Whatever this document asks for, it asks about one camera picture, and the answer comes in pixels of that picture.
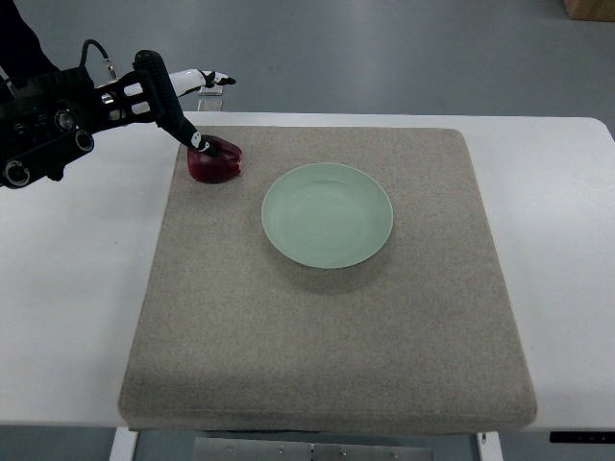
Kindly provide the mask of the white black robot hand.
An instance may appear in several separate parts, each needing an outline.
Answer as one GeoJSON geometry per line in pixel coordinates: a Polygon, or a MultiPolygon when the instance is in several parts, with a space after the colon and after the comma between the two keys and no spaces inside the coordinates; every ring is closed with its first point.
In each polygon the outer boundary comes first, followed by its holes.
{"type": "Polygon", "coordinates": [[[234,85],[236,79],[220,72],[201,72],[198,69],[187,69],[169,75],[161,55],[152,50],[137,52],[133,68],[158,127],[184,146],[216,158],[217,149],[187,120],[177,96],[198,91],[202,87],[234,85]]]}

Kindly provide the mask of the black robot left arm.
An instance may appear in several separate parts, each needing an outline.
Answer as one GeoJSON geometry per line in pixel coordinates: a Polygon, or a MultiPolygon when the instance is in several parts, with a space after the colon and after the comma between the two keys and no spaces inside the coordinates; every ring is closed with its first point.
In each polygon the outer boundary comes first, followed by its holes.
{"type": "Polygon", "coordinates": [[[169,73],[153,50],[136,53],[123,77],[95,85],[86,66],[6,79],[13,100],[1,106],[1,184],[23,188],[43,178],[60,181],[69,163],[89,154],[94,135],[130,124],[154,123],[188,148],[214,157],[216,149],[184,116],[180,97],[203,87],[232,85],[223,73],[188,69],[169,73]]]}

